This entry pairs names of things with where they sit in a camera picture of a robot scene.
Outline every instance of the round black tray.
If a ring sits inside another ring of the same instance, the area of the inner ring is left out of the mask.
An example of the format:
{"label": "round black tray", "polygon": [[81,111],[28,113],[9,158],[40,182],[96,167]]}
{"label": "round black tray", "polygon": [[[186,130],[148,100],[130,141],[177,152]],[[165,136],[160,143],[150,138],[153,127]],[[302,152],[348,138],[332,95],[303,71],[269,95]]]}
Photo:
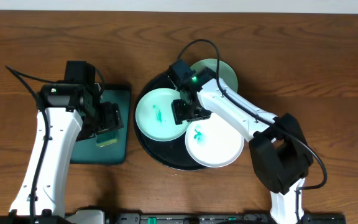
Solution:
{"label": "round black tray", "polygon": [[[153,80],[151,80],[141,91],[138,99],[136,99],[135,111],[139,100],[148,92],[157,88],[171,88],[175,89],[173,83],[168,78],[166,73],[163,73]],[[163,165],[179,170],[200,170],[206,168],[205,166],[197,163],[187,152],[185,145],[185,135],[182,134],[179,138],[172,141],[160,142],[154,141],[146,137],[136,124],[134,113],[134,126],[136,137],[144,150],[149,153],[156,161]]]}

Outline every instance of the wooden table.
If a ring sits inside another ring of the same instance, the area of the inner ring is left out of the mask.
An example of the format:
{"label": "wooden table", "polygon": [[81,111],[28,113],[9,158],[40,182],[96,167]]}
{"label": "wooden table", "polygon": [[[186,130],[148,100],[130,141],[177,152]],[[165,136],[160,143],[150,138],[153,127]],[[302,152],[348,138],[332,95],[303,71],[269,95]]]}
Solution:
{"label": "wooden table", "polygon": [[[242,96],[298,118],[329,175],[324,188],[304,193],[303,207],[343,212],[348,223],[358,223],[358,16],[317,14],[0,11],[0,215],[8,213],[23,181],[37,113],[5,64],[58,80],[67,60],[86,60],[107,83],[130,82],[134,103],[143,86],[198,38],[217,43],[238,75]],[[193,63],[214,56],[199,44],[185,58]],[[42,86],[29,83],[35,90]],[[315,163],[306,184],[321,178]],[[65,201],[67,212],[87,205],[144,213],[270,209],[247,146],[227,167],[173,170],[142,149],[133,121],[125,163],[71,165]]]}

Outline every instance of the plate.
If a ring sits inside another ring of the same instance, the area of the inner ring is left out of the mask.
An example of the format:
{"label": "plate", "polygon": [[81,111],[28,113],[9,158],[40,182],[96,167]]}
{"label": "plate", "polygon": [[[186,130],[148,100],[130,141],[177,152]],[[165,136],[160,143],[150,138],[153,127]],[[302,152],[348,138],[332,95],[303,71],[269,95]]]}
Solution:
{"label": "plate", "polygon": [[206,167],[234,162],[244,147],[244,137],[216,113],[210,119],[192,122],[186,132],[189,155]]}
{"label": "plate", "polygon": [[172,101],[180,94],[170,88],[158,88],[145,94],[136,107],[135,120],[142,133],[155,141],[171,141],[179,138],[189,126],[175,124]]}
{"label": "plate", "polygon": [[[200,60],[194,63],[190,68],[195,70],[196,73],[202,71],[205,67],[210,68],[212,71],[216,71],[216,59],[209,58]],[[239,82],[237,79],[237,75],[234,72],[233,68],[230,67],[226,62],[222,60],[219,62],[219,77],[223,79],[223,81],[232,89],[237,92],[239,89]]]}

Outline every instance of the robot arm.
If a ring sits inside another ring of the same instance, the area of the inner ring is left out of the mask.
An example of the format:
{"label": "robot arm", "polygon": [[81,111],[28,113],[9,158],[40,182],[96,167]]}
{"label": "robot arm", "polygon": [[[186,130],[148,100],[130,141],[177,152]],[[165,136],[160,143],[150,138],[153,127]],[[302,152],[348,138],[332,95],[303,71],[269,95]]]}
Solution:
{"label": "robot arm", "polygon": [[[245,112],[222,94],[215,79],[216,74],[209,68],[195,74],[184,61],[178,60],[170,66],[167,73],[181,95],[180,100],[172,103],[175,122],[180,124],[184,120],[208,119],[211,113],[216,113],[238,130],[249,143],[255,174],[270,190],[272,218],[278,224],[296,223],[295,190],[305,182],[313,157],[297,142],[257,121],[252,115],[258,115],[306,142],[298,121],[290,114],[279,118],[256,107],[220,79],[220,86],[226,94],[253,114]],[[273,145],[276,140],[283,140],[283,144],[276,148]],[[301,200],[298,201],[298,206],[299,217],[302,217]]]}
{"label": "robot arm", "polygon": [[[44,163],[40,171],[35,198],[35,214],[41,215],[42,211],[50,210],[52,215],[65,215],[65,189],[70,164],[71,153],[75,140],[81,131],[83,121],[80,114],[74,110],[66,111],[66,108],[47,108],[46,114],[50,125],[50,140],[44,157]],[[37,135],[32,150],[27,173],[22,187],[11,210],[16,210],[17,215],[29,215],[29,194],[35,167],[37,166],[42,144],[44,143],[45,125],[41,112],[37,115]]]}
{"label": "robot arm", "polygon": [[[226,90],[226,93],[235,99],[237,103],[240,103],[242,106],[248,108],[250,111],[253,111],[254,114],[258,114],[261,118],[264,118],[271,123],[274,123],[274,118],[277,117],[275,114],[266,112],[252,103],[248,102],[246,99],[238,95],[236,92],[231,90],[225,82],[220,79],[221,86]],[[233,126],[238,132],[246,139],[247,142],[251,141],[254,138],[255,132],[263,132],[269,126],[257,121],[251,115],[242,111],[232,102],[230,102],[226,97],[222,96],[222,93],[219,91],[219,88],[216,84],[216,79],[211,79],[203,85],[201,91],[197,92],[198,100],[200,105],[213,113],[216,113],[231,126]]]}
{"label": "robot arm", "polygon": [[[65,217],[68,167],[76,141],[122,128],[118,105],[100,102],[100,86],[94,84],[95,68],[85,61],[68,61],[65,79],[45,84],[38,94],[45,107],[50,137],[35,191],[34,214]],[[45,123],[37,115],[37,135],[27,173],[10,212],[30,214],[31,185],[44,144]]]}

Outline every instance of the light green plate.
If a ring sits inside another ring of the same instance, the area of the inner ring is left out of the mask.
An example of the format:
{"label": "light green plate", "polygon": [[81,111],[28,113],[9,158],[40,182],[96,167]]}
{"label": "light green plate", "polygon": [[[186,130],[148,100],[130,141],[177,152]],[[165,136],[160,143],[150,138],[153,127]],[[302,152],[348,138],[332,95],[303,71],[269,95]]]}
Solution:
{"label": "light green plate", "polygon": [[172,113],[172,101],[180,94],[170,88],[158,88],[140,99],[135,111],[136,123],[144,135],[156,141],[171,141],[186,132],[189,123],[176,125]]}
{"label": "light green plate", "polygon": [[[196,70],[196,73],[202,71],[205,67],[212,69],[213,71],[216,70],[216,59],[209,58],[200,60],[190,68]],[[237,79],[237,75],[234,70],[228,65],[226,62],[220,61],[219,62],[219,77],[223,79],[223,81],[230,87],[233,91],[237,92],[239,89],[239,82]]]}

